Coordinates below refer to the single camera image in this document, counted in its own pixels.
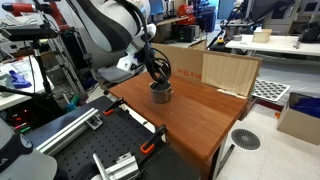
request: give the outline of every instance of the small pot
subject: small pot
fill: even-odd
[[[149,85],[155,103],[162,104],[171,100],[173,90],[171,90],[171,84],[169,82],[165,82],[164,84],[153,82]]]

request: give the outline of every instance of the white tile floor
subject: white tile floor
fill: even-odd
[[[97,88],[89,97],[90,102],[103,95]],[[225,152],[234,142],[231,132],[246,129],[255,133],[261,142],[257,150],[245,150],[236,146],[218,176],[218,180],[319,180],[320,146],[301,141],[276,130],[278,120],[275,111],[255,105],[248,117],[237,121],[232,127],[225,146]],[[145,120],[133,115],[139,122]],[[151,131],[151,124],[146,127]]]

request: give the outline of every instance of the floor drain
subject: floor drain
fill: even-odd
[[[232,140],[243,149],[255,150],[260,147],[259,138],[245,129],[236,129],[231,133]]]

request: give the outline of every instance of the black breadboard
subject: black breadboard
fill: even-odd
[[[121,111],[121,114],[121,117],[116,113],[102,117],[103,125],[99,129],[96,131],[87,129],[56,154],[54,157],[58,162],[59,170],[64,171],[69,179],[78,179],[79,174],[93,164],[94,153],[107,168],[114,165],[119,156],[131,152],[132,149],[144,143],[146,137],[143,135],[146,134],[139,133],[135,130],[136,128],[133,129],[133,125],[128,122],[133,122],[134,119],[127,112]],[[141,161],[137,156],[136,159],[138,163]]]

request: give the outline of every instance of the white desk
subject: white desk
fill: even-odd
[[[30,86],[28,88],[23,88],[23,89],[19,89],[19,90],[32,93],[34,90],[33,85],[35,84],[35,87],[36,87],[35,92],[37,92],[37,93],[44,92],[44,87],[42,84],[43,80],[41,77],[39,65],[33,57],[31,57],[31,63],[32,63],[32,67],[34,70],[35,83],[33,83],[31,67],[29,64],[28,57],[25,57],[23,60],[17,61],[14,63],[0,64],[0,71],[5,72],[5,73],[8,73],[10,70],[14,70],[17,73],[21,72],[22,75],[25,77],[25,79],[32,84],[32,86]],[[49,78],[48,78],[48,80],[49,80],[51,89],[53,89],[54,86],[53,86],[52,82],[50,81]],[[31,97],[24,96],[24,95],[18,95],[18,94],[14,94],[12,96],[5,97],[5,98],[0,96],[0,111],[3,109],[9,108],[11,106],[14,106],[16,104],[19,104],[21,102],[27,101],[29,99],[31,99]]]
[[[252,42],[253,35],[242,35],[241,41],[230,41],[226,47],[253,51],[300,54],[320,56],[320,44],[301,43],[300,48],[293,47],[298,41],[297,36],[271,36],[267,43]]]

